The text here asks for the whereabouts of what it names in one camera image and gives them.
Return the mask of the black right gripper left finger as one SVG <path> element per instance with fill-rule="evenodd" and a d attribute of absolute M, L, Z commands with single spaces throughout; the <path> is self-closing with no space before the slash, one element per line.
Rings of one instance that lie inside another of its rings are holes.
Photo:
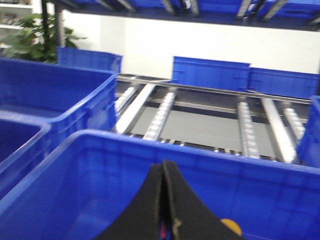
<path fill-rule="evenodd" d="M 158 240 L 163 166 L 151 165 L 138 192 L 122 213 L 96 240 Z"/>

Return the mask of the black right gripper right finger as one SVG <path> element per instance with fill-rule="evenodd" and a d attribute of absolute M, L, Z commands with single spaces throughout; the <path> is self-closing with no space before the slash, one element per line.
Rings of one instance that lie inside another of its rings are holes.
<path fill-rule="evenodd" d="M 172 240 L 243 240 L 190 187 L 174 161 L 163 161 Z"/>

